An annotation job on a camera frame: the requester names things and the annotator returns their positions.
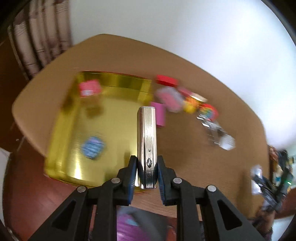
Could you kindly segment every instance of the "golden tray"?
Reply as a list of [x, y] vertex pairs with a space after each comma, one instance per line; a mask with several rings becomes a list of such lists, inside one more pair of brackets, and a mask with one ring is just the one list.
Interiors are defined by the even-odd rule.
[[[99, 111], [81, 100], [78, 84], [98, 80], [102, 87]], [[56, 180], [95, 187], [116, 177], [137, 155], [137, 111], [151, 100], [151, 80], [109, 72], [79, 72], [57, 116], [52, 132], [45, 173]], [[94, 160], [81, 146], [90, 136], [105, 143]]]

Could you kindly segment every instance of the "magenta box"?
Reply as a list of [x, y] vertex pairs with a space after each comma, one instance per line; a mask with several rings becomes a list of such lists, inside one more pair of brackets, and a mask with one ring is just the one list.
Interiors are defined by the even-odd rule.
[[150, 106], [155, 108], [156, 125], [165, 126], [165, 105], [156, 102], [151, 102]]

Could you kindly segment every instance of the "striped curtain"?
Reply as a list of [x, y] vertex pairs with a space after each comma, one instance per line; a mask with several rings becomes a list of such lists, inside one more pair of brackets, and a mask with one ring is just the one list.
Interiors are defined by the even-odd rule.
[[71, 47], [69, 0], [31, 0], [8, 27], [15, 57], [25, 77]]

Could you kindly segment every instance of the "silver metallic lighter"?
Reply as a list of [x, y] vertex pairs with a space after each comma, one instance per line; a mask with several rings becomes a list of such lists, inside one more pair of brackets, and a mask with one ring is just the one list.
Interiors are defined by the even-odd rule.
[[157, 187], [157, 146], [154, 107], [141, 107], [138, 110], [138, 184], [142, 189]]

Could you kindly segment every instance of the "wooden table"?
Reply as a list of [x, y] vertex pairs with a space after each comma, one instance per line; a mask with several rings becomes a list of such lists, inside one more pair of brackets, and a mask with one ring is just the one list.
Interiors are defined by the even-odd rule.
[[[157, 150], [177, 176], [192, 185], [217, 186], [246, 216], [262, 202], [251, 195], [250, 168], [260, 164], [268, 174], [268, 152], [261, 121], [230, 89], [209, 73], [165, 50], [132, 39], [97, 35], [79, 43], [47, 65], [18, 96], [12, 112], [30, 143], [46, 156], [56, 114], [78, 71], [125, 73], [154, 79], [157, 74], [180, 80], [181, 85], [208, 99], [220, 113], [220, 125], [236, 139], [231, 151], [212, 146], [207, 132], [187, 113], [167, 113], [166, 126], [157, 129]], [[176, 216], [164, 207], [159, 190], [136, 193], [132, 205]]]

